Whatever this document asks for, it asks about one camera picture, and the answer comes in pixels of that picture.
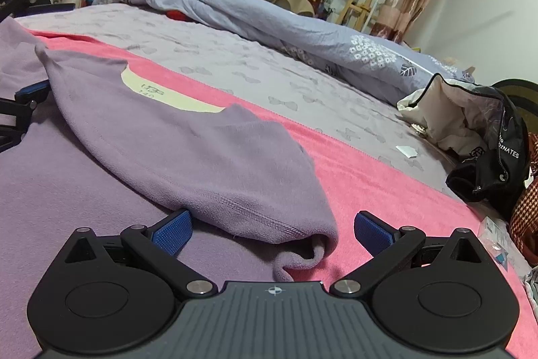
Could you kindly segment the light blue duvet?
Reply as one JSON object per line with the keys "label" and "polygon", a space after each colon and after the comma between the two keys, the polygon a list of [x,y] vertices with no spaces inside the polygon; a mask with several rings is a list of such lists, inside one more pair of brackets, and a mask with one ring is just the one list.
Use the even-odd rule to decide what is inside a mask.
{"label": "light blue duvet", "polygon": [[94,0],[180,11],[192,20],[274,48],[394,105],[432,76],[471,84],[474,78],[429,55],[350,27],[287,11],[265,0]]}

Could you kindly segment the lavender patterned bed sheet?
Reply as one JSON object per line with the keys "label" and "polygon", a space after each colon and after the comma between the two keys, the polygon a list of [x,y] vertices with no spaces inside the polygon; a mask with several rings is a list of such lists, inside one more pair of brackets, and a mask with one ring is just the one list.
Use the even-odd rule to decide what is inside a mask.
{"label": "lavender patterned bed sheet", "polygon": [[316,129],[448,196],[448,156],[366,92],[228,31],[125,4],[36,14],[37,31],[90,36]]}

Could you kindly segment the stack of folded papers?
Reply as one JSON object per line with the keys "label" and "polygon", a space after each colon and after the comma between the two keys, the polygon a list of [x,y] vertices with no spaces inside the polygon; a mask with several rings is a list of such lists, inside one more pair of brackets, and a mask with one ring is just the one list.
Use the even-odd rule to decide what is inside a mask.
{"label": "stack of folded papers", "polygon": [[538,305],[538,267],[535,266],[524,277],[524,289],[533,309]]}

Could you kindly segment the purple long-sleeve shirt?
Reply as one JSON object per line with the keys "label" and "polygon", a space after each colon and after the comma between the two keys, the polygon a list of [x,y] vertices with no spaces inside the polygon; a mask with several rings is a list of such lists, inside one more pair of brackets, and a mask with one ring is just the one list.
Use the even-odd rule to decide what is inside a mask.
{"label": "purple long-sleeve shirt", "polygon": [[288,281],[337,247],[315,166],[280,124],[232,105],[180,110],[122,80],[140,58],[59,49],[1,24],[1,94],[48,80],[27,134],[1,155],[1,355],[38,351],[27,302],[78,227],[111,234],[187,209],[182,258],[215,282]]}

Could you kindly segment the black and white jacket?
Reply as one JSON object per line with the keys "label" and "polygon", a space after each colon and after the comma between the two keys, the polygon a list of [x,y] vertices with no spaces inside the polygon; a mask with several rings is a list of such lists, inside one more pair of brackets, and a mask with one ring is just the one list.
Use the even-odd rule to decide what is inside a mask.
{"label": "black and white jacket", "polygon": [[486,201],[505,220],[529,174],[528,129],[506,94],[436,74],[397,102],[408,123],[457,161],[447,186],[467,203]]}

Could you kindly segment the red plaid cloth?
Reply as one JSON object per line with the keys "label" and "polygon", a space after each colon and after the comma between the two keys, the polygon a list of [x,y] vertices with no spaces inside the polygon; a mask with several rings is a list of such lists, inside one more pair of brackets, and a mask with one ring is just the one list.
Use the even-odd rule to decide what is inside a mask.
{"label": "red plaid cloth", "polygon": [[524,182],[524,192],[518,199],[509,223],[509,234],[515,246],[528,263],[535,267],[538,262],[538,196],[537,196],[537,135],[529,135],[530,169]]}

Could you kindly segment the pink blanket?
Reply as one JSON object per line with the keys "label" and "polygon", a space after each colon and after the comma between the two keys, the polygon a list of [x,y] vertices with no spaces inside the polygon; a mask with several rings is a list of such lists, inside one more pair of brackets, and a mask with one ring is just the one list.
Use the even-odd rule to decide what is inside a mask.
{"label": "pink blanket", "polygon": [[45,31],[36,32],[36,36],[52,49],[124,58],[134,73],[158,85],[217,107],[237,104],[261,119],[281,124],[313,159],[339,234],[336,250],[320,264],[309,270],[290,270],[296,281],[329,283],[369,259],[366,250],[352,236],[352,220],[362,210],[392,225],[417,225],[435,236],[446,235],[457,226],[479,229],[477,209],[466,207],[326,134],[94,38]]}

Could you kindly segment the black metal bed headboard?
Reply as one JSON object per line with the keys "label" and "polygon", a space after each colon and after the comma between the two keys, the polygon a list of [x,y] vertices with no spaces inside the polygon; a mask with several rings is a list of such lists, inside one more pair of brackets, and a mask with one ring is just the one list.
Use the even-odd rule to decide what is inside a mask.
{"label": "black metal bed headboard", "polygon": [[515,107],[537,117],[537,84],[523,79],[505,79],[493,86],[510,98]]}

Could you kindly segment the tan cardboard folding board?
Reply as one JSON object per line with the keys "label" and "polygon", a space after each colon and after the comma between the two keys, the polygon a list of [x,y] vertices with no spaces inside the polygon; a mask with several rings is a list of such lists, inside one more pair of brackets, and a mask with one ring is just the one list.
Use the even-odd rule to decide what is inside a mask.
{"label": "tan cardboard folding board", "polygon": [[147,80],[134,73],[129,67],[126,67],[121,73],[121,79],[133,92],[158,101],[162,104],[174,107],[182,111],[197,112],[197,113],[220,113],[222,107],[217,107],[212,104],[205,103],[199,99],[191,98],[183,95],[175,90],[167,88],[163,85],[158,85],[150,80]]}

